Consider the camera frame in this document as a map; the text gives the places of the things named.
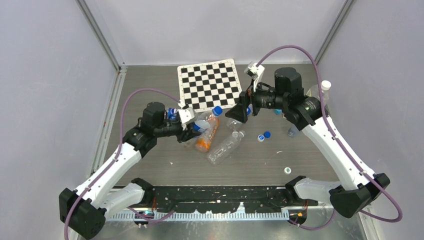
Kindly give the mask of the clear Pepsi bottle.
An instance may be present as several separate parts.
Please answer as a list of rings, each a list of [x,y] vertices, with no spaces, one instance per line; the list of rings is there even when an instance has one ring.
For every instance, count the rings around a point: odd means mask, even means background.
[[[198,115],[196,121],[194,121],[193,126],[196,127],[199,132],[203,133],[217,122],[219,116],[214,116],[212,110],[201,113]]]

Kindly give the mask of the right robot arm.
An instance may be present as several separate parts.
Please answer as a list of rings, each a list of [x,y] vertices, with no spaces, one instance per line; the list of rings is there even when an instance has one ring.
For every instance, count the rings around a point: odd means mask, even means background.
[[[338,177],[338,181],[318,181],[298,176],[288,182],[285,198],[291,205],[309,199],[330,204],[343,217],[351,218],[372,203],[390,180],[384,173],[376,174],[356,156],[350,159],[345,153],[349,147],[338,135],[331,117],[321,102],[304,94],[302,76],[293,67],[282,67],[274,72],[274,86],[264,89],[261,82],[263,66],[248,66],[245,73],[251,83],[241,91],[236,105],[225,115],[242,123],[248,120],[247,107],[252,115],[260,109],[282,110],[284,117],[307,136],[320,150]]]

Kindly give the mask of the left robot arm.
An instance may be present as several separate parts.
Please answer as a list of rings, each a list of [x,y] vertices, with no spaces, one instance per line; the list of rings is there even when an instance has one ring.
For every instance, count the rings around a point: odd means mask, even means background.
[[[136,126],[125,133],[98,171],[74,190],[65,188],[59,194],[59,218],[65,224],[65,239],[69,239],[69,229],[72,229],[91,240],[109,217],[133,204],[148,207],[153,202],[152,187],[143,181],[131,182],[115,193],[110,191],[156,146],[158,138],[175,136],[182,143],[200,135],[194,124],[198,115],[191,107],[174,108],[171,116],[168,113],[163,103],[148,103]]]

